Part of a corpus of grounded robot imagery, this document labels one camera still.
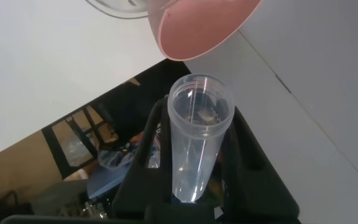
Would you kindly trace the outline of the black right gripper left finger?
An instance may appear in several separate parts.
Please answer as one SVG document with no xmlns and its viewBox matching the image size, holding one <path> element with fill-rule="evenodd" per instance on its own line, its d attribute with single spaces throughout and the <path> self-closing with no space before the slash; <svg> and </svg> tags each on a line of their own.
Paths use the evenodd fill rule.
<svg viewBox="0 0 358 224">
<path fill-rule="evenodd" d="M 168 98 L 158 100 L 150 112 L 134 160 L 112 202 L 114 218 L 142 218 L 151 205 L 172 201 L 172 146 Z M 160 165 L 149 168 L 149 154 L 160 125 Z"/>
</svg>

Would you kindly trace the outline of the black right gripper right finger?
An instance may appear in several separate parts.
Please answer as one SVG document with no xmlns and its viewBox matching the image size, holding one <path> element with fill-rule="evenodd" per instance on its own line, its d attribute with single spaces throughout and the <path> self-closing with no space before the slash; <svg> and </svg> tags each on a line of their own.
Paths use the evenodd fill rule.
<svg viewBox="0 0 358 224">
<path fill-rule="evenodd" d="M 219 152 L 223 214 L 218 223 L 298 223 L 300 208 L 238 108 Z"/>
</svg>

